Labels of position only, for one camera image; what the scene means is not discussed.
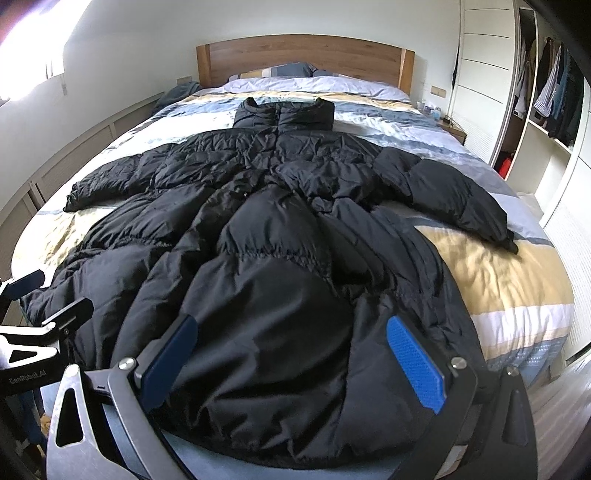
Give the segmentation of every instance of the white wall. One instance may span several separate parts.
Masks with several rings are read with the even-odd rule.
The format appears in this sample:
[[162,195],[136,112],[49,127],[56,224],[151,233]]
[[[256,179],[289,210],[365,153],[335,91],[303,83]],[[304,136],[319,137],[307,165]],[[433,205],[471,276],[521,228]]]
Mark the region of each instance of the white wall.
[[[315,33],[416,51],[413,99],[445,111],[459,39],[459,0],[93,0],[59,78],[0,108],[0,209],[56,152],[105,118],[197,75],[195,47],[249,35]],[[430,95],[431,85],[448,91]]]
[[[193,75],[195,46],[231,38],[312,33],[362,38],[416,52],[413,100],[447,111],[460,35],[459,0],[173,0],[178,7],[157,35],[158,74],[168,83]],[[447,90],[445,99],[431,86]]]

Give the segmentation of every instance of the nightstand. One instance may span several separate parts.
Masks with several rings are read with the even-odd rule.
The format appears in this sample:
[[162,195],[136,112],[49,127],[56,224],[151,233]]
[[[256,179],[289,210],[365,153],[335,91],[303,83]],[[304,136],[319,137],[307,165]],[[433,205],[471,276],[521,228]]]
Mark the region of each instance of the nightstand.
[[446,132],[450,132],[454,138],[462,145],[466,143],[466,132],[456,125],[453,120],[440,119],[437,124],[443,128]]

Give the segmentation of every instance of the light switch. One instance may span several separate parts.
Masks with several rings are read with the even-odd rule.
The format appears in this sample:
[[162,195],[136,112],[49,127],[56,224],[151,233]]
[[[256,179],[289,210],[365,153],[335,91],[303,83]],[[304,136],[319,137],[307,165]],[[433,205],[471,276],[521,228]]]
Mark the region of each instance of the light switch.
[[441,98],[445,98],[447,96],[447,92],[444,89],[436,87],[435,85],[431,86],[431,93]]

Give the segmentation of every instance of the metal screw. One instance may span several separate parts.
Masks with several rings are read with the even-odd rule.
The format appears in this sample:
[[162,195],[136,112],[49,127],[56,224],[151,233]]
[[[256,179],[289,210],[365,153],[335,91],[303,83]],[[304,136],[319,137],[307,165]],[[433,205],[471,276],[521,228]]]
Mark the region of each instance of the metal screw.
[[461,356],[452,358],[452,367],[456,370],[464,370],[468,366],[468,362]]
[[129,370],[133,368],[135,365],[135,360],[131,357],[124,358],[121,362],[119,362],[119,368],[121,370]]
[[515,367],[514,365],[509,365],[507,367],[507,374],[510,377],[518,377],[519,376],[519,369],[517,367]]
[[79,371],[80,371],[80,367],[78,365],[71,364],[71,365],[67,366],[66,371],[64,371],[64,373],[66,374],[67,377],[75,377]]

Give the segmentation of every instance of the wooden headboard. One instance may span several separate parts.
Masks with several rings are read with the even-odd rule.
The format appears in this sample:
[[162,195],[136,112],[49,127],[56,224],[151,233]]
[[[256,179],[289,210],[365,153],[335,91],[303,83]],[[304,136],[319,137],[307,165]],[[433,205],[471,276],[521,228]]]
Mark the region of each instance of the wooden headboard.
[[384,43],[330,35],[264,35],[197,47],[199,82],[218,87],[237,73],[303,61],[330,72],[387,82],[410,93],[414,52]]

